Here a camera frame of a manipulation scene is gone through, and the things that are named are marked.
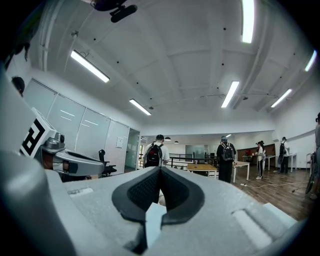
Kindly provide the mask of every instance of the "glass wall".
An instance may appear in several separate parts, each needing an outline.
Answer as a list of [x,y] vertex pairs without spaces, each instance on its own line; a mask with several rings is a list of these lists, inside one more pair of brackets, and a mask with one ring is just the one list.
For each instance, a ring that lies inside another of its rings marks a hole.
[[99,159],[99,150],[104,150],[110,119],[86,109],[75,147],[75,151],[91,158]]
[[194,158],[205,158],[205,145],[185,145],[185,153],[194,153]]
[[75,150],[79,126],[86,108],[72,100],[58,95],[48,116],[52,126],[64,134],[65,148]]
[[[98,152],[104,149],[105,161],[116,165],[117,172],[114,174],[124,172],[128,126],[78,104],[34,79],[23,95],[31,108],[35,107],[57,131],[64,134],[68,150],[99,159]],[[131,150],[135,149],[136,155],[137,147],[138,143],[130,146]]]
[[32,79],[23,93],[23,98],[30,108],[35,107],[47,118],[57,94],[57,92],[40,85]]

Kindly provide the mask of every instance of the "wall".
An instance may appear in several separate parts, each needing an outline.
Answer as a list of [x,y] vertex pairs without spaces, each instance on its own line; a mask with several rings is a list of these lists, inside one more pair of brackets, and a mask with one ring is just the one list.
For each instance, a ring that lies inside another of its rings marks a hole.
[[144,136],[232,134],[274,129],[275,124],[271,115],[266,112],[257,112],[252,108],[218,108],[209,112],[157,113],[156,117],[150,116],[147,119],[141,134]]
[[52,72],[43,72],[39,69],[32,68],[31,77],[39,81],[43,85],[61,93],[75,102],[88,107],[98,113],[117,120],[118,122],[129,126],[137,131],[141,131],[142,124],[138,120],[131,118],[129,115],[123,113],[115,107],[100,101],[97,98],[89,95],[88,93],[77,88],[76,85],[69,83],[68,81],[60,78],[58,75]]
[[232,137],[230,137],[230,142],[236,150],[256,148],[256,143],[259,141],[263,141],[264,145],[275,143],[272,138],[272,131],[241,133],[235,134]]
[[12,57],[6,74],[10,81],[12,77],[21,77],[25,86],[27,86],[32,78],[31,69],[30,59],[28,58],[26,61],[25,50],[22,50],[18,55]]
[[[320,84],[310,78],[292,100],[272,113],[277,139],[287,138],[291,153],[297,153],[297,166],[306,168],[306,155],[315,150],[315,118],[320,112]],[[279,154],[280,142],[275,149]]]

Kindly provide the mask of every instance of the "white ceiling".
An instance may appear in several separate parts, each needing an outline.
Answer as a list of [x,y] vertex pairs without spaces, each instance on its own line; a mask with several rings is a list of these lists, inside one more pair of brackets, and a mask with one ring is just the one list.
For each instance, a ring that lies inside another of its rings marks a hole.
[[[83,1],[56,2],[47,70],[132,117],[144,115],[132,98],[153,106],[153,118],[219,110],[224,96],[209,95],[226,95],[232,81],[240,84],[229,108],[269,110],[275,97],[288,88],[293,95],[312,74],[304,71],[312,47],[271,1],[254,1],[251,44],[241,42],[240,0],[128,0],[138,11],[118,23]],[[72,50],[88,54],[110,81],[69,58]],[[33,55],[32,65],[43,69],[43,61]]]

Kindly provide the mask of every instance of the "office chair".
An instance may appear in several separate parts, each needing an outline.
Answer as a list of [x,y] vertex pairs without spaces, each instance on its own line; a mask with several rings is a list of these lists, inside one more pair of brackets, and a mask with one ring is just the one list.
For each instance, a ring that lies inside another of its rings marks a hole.
[[108,176],[111,173],[116,172],[117,170],[114,169],[115,165],[108,165],[107,166],[107,163],[110,163],[110,162],[105,161],[105,154],[106,154],[106,152],[103,149],[99,150],[99,160],[104,163],[104,171],[103,171],[102,175]]

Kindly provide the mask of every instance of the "door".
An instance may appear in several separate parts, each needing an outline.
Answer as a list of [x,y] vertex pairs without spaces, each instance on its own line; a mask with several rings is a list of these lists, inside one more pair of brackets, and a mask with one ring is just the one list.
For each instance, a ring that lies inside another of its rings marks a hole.
[[124,172],[130,172],[137,169],[139,135],[139,131],[130,128],[128,143],[126,146]]

